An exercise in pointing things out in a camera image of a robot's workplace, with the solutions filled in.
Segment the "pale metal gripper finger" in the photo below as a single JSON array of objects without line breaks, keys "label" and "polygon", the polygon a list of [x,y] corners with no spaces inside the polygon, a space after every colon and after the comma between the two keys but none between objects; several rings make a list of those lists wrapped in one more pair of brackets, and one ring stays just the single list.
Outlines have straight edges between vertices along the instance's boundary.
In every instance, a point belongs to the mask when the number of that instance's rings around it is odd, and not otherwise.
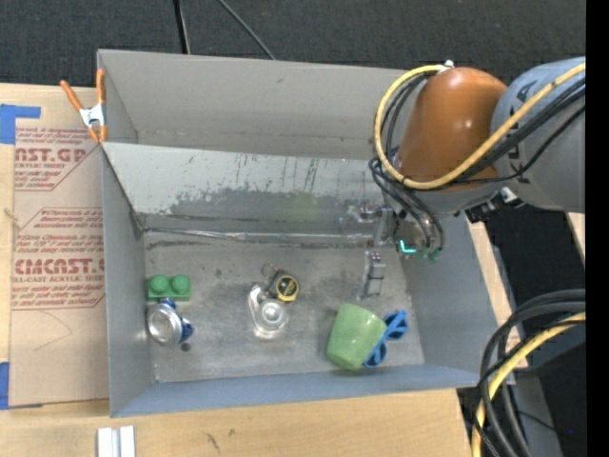
[{"label": "pale metal gripper finger", "polygon": [[360,299],[376,297],[381,294],[386,263],[379,250],[364,253],[363,275],[358,294]]},{"label": "pale metal gripper finger", "polygon": [[350,205],[347,208],[346,216],[349,220],[358,224],[371,224],[381,216],[381,208],[368,203]]}]

